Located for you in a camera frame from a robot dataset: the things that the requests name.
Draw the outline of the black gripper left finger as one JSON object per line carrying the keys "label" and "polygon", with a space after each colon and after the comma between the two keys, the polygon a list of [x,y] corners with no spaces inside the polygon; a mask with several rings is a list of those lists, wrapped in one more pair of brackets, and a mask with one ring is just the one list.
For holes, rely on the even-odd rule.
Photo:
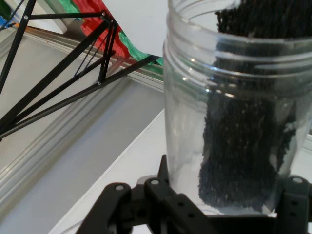
{"label": "black gripper left finger", "polygon": [[183,194],[169,185],[167,157],[161,157],[157,176],[131,188],[126,183],[108,184],[91,207],[78,234],[131,234],[147,225],[154,234],[198,233],[195,221],[205,215]]}

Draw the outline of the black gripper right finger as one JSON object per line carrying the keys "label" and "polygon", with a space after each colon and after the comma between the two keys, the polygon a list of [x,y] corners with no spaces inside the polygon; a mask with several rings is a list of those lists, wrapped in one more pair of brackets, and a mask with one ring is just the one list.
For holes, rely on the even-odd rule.
{"label": "black gripper right finger", "polygon": [[312,185],[303,177],[287,179],[277,207],[276,234],[307,234],[312,219]]}

